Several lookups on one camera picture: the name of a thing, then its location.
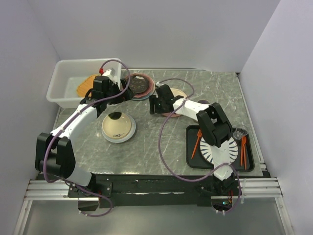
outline plastic container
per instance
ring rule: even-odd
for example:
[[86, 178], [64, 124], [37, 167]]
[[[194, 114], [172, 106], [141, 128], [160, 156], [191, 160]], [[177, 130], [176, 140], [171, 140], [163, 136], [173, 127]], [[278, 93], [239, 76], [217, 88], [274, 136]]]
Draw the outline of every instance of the plastic container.
[[[100, 66], [108, 59], [61, 60], [55, 68], [47, 92], [47, 100], [57, 103], [62, 108], [77, 108], [82, 100], [76, 90], [89, 76], [99, 73]], [[109, 62], [104, 70], [115, 70], [114, 80], [121, 76], [121, 64]]]

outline white wall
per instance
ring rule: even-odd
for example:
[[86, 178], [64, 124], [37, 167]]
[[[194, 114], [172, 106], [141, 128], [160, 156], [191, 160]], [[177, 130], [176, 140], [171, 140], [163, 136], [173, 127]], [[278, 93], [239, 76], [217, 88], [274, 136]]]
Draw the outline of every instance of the white wall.
[[241, 71], [279, 0], [29, 0], [61, 59]]
[[52, 128], [45, 94], [58, 56], [27, 0], [0, 7], [0, 228], [12, 234], [30, 178], [37, 135]]
[[281, 0], [240, 82], [297, 235], [312, 234], [313, 2]]

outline gray marble table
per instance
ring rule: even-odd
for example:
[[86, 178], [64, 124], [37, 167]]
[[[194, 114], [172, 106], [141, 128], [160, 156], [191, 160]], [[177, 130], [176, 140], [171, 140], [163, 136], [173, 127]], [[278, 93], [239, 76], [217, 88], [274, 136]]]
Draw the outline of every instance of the gray marble table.
[[[206, 99], [218, 102], [223, 107], [231, 124], [244, 124], [251, 133], [247, 110], [235, 73], [209, 72], [201, 70], [132, 70], [150, 76], [154, 81], [165, 78], [183, 78], [195, 88], [191, 100]], [[180, 81], [169, 81], [172, 88], [191, 93], [188, 85]], [[75, 110], [62, 109], [57, 116], [56, 126], [61, 125]], [[110, 143], [102, 136], [103, 118], [111, 112], [125, 112], [131, 115], [137, 124], [134, 136], [124, 143]], [[109, 107], [101, 116], [91, 123], [75, 142], [76, 162], [83, 169], [97, 174], [149, 174], [169, 175], [160, 160], [157, 150], [157, 139], [165, 117], [149, 114], [149, 100], [123, 102]], [[171, 118], [162, 136], [163, 155], [176, 174], [205, 175], [208, 170], [192, 169], [186, 163], [185, 131], [188, 125], [195, 122], [187, 117]], [[262, 176], [260, 158], [253, 135], [250, 135], [255, 168], [251, 172], [241, 172], [241, 176]]]

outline white paper plate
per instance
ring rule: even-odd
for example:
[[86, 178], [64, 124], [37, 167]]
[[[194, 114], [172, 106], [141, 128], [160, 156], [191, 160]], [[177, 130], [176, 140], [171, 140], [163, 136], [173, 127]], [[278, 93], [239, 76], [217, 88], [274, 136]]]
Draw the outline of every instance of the white paper plate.
[[[231, 137], [228, 141], [229, 143], [229, 154], [230, 154], [230, 162], [233, 163], [238, 157], [238, 146], [236, 141]], [[213, 163], [213, 156], [211, 146], [205, 142], [204, 138], [201, 138], [200, 141], [200, 151], [204, 159], [206, 159], [209, 163]]]

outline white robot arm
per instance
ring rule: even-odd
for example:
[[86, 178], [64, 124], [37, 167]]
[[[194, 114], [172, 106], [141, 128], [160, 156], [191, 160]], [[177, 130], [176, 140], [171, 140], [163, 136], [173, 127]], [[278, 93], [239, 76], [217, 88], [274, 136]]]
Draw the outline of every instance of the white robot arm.
[[51, 133], [41, 133], [37, 137], [35, 168], [43, 171], [44, 158], [51, 140], [58, 136], [52, 144], [47, 158], [47, 173], [59, 178], [67, 179], [81, 186], [91, 187], [95, 183], [95, 176], [81, 169], [75, 161], [73, 145], [84, 128], [96, 120], [107, 108], [107, 105], [117, 104], [132, 99], [134, 93], [128, 88], [122, 95], [107, 101], [96, 102], [106, 97], [112, 97], [121, 92], [121, 84], [126, 87], [126, 80], [119, 82], [113, 79], [112, 70], [103, 76], [97, 76], [86, 97], [80, 102], [76, 111], [58, 128]]
[[[151, 114], [172, 112], [185, 100], [182, 96], [174, 97], [167, 85], [161, 85], [156, 92], [157, 96], [150, 97]], [[218, 103], [208, 105], [186, 100], [176, 114], [199, 122], [204, 140], [211, 145], [214, 167], [223, 163], [231, 163], [228, 140], [231, 137], [232, 126]], [[230, 166], [224, 166], [217, 169], [214, 176], [223, 181], [228, 179], [232, 173], [233, 170]]]

